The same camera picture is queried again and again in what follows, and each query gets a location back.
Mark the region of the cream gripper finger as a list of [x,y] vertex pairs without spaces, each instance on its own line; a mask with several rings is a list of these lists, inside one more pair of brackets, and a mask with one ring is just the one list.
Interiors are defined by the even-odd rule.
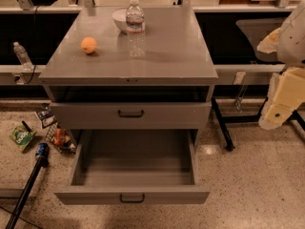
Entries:
[[259,42],[256,49],[259,52],[272,53],[277,51],[278,36],[281,28],[277,28]]
[[267,97],[258,125],[272,130],[280,127],[305,102],[305,70],[291,68],[283,74],[274,73]]

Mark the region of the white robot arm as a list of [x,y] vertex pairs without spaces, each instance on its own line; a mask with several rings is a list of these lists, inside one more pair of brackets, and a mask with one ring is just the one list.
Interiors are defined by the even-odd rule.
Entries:
[[280,127],[305,102],[305,1],[256,48],[260,52],[275,52],[277,60],[285,64],[283,73],[272,75],[268,100],[258,120],[262,129],[272,130]]

